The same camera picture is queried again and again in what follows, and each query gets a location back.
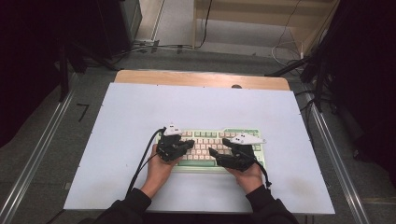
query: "black sleeve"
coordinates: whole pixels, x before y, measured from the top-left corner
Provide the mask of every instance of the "black sleeve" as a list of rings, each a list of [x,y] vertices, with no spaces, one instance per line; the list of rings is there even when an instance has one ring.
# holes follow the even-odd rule
[[[123,201],[115,201],[102,213],[94,224],[132,224],[143,223],[142,216],[151,205],[151,199],[140,189],[132,189]]]
[[[295,216],[264,185],[251,191],[247,199],[253,209],[251,217],[257,224],[298,224]]]

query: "floor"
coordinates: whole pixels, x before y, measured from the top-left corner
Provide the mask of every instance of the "floor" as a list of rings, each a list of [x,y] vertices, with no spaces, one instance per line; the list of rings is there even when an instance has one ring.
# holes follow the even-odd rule
[[[158,29],[151,29],[147,32],[148,35],[142,34],[140,37],[142,41],[160,40],[160,43],[163,42],[164,44],[189,44],[190,31],[170,32],[171,34],[165,32],[166,30],[172,31],[173,27],[176,26],[173,21],[166,20],[167,15],[165,14],[165,10],[169,6],[172,6],[171,8],[176,7],[172,5],[175,1],[167,0],[164,2],[163,14],[158,21]],[[142,8],[144,2],[153,3],[150,0],[142,0]],[[157,8],[154,11],[160,11],[158,4],[153,4]],[[125,69],[209,71],[262,76],[283,67],[272,57],[271,53],[283,30],[283,27],[272,27],[267,30],[266,34],[271,37],[264,37],[269,39],[262,41],[267,46],[257,47],[261,50],[261,55],[258,55],[257,52],[255,54],[254,50],[251,51],[255,48],[249,45],[241,47],[243,42],[238,42],[240,41],[238,38],[229,39],[228,42],[224,41],[223,44],[217,44],[221,42],[218,39],[219,37],[213,36],[208,30],[207,42],[205,42],[206,44],[209,43],[207,49],[183,49],[181,52],[174,49],[158,49],[152,52],[136,51],[122,58],[117,66]],[[240,49],[238,53],[235,53],[233,47],[229,48],[230,45],[227,43],[231,43],[230,45],[233,45],[233,47],[238,46],[236,47]],[[282,52],[279,52],[277,58],[281,63],[287,63],[293,59],[292,51],[294,49],[291,48],[284,48]],[[304,91],[306,88],[306,85],[302,84],[298,78],[298,72],[300,71],[293,71],[284,76],[294,92]],[[72,78],[73,90],[69,95],[67,105],[58,103],[60,90],[59,88],[55,89],[24,123],[14,139],[0,148],[0,202],[5,203],[12,193],[13,185],[17,182],[25,164],[35,153],[36,146],[42,144],[43,139],[40,138],[42,133],[48,131],[46,128],[52,115],[59,110],[57,109],[59,106],[64,106],[62,118],[55,123],[54,132],[48,139],[45,153],[39,158],[41,162],[35,168],[35,174],[30,184],[21,191],[23,197],[17,202],[18,209],[15,214],[11,214],[12,222],[8,223],[46,223],[62,210],[70,183],[73,182],[79,160],[105,97],[107,86],[114,80],[115,75],[116,72],[108,71],[101,66],[89,68],[84,75],[74,74]],[[296,96],[296,100],[300,108],[304,107],[307,102],[306,94]],[[315,223],[396,223],[396,216],[394,216],[396,189],[390,184],[387,172],[375,163],[353,159],[353,152],[356,148],[349,139],[343,121],[332,113],[332,108],[329,105],[325,104],[323,105],[322,116],[325,118],[338,153],[358,192],[365,215],[369,220],[369,222],[357,221],[350,209],[346,192],[340,184],[340,177],[336,173],[314,115],[315,113],[312,111],[308,117],[309,124],[307,127],[310,127],[309,129],[313,134],[315,153],[335,209],[335,215],[316,216]],[[96,217],[99,214],[100,211],[66,211],[54,223],[78,223],[85,217]],[[297,218],[300,223],[305,223],[305,216],[297,215]],[[307,223],[313,223],[313,220],[309,219]]]

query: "hand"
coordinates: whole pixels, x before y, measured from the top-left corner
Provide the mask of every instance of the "hand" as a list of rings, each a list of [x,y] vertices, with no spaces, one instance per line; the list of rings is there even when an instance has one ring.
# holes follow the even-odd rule
[[[244,172],[230,168],[226,168],[226,170],[235,176],[236,183],[242,187],[246,194],[249,194],[251,191],[262,185],[262,170],[256,163],[251,165]]]
[[[156,154],[157,144],[152,146],[151,156]],[[174,161],[165,162],[158,155],[148,162],[148,176],[142,190],[150,199],[165,184],[171,174],[172,168],[181,160],[181,157]]]

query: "gray floor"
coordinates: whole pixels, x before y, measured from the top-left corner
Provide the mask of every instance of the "gray floor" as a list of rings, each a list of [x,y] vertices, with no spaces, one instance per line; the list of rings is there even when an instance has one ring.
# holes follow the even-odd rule
[[[208,71],[246,75],[264,75],[279,69],[279,64],[271,58],[220,54],[198,51],[158,49],[155,53],[134,52],[126,56],[119,67],[125,69],[161,69],[178,71]],[[108,83],[114,80],[116,72],[104,67],[89,68],[86,74],[78,76],[75,93],[64,117],[53,136],[48,151],[38,167],[35,177],[26,191],[12,223],[45,223],[63,208],[67,197],[65,183],[73,181],[79,160],[90,136]],[[303,90],[299,78],[286,75],[293,91]],[[40,135],[53,113],[59,97],[56,89],[36,112],[26,121],[18,135],[6,146],[0,148],[0,200],[5,201],[12,183],[16,181],[24,164],[29,159]],[[304,96],[297,96],[300,107],[306,104]],[[81,122],[84,107],[90,105]],[[374,163],[355,161],[354,150],[342,121],[323,105],[324,115],[336,141],[340,154],[351,174],[355,187],[364,204],[372,223],[396,223],[393,212],[396,190],[388,180],[388,174]],[[315,151],[323,177],[328,184],[328,191],[335,208],[335,215],[317,216],[315,223],[355,223],[350,212],[345,194],[329,155],[323,145],[316,123],[310,118],[310,127],[314,135]],[[78,223],[84,217],[96,217],[98,211],[66,211],[55,223]],[[304,217],[298,216],[301,223]]]

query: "black cloth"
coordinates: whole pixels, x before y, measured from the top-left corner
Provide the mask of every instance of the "black cloth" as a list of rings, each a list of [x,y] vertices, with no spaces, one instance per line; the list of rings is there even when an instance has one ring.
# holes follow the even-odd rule
[[[251,218],[257,224],[298,224],[294,215],[283,203],[275,200],[264,185],[247,195],[253,210]],[[115,201],[94,224],[132,224],[143,223],[142,216],[151,205],[151,199],[140,189],[133,189],[123,201]]]

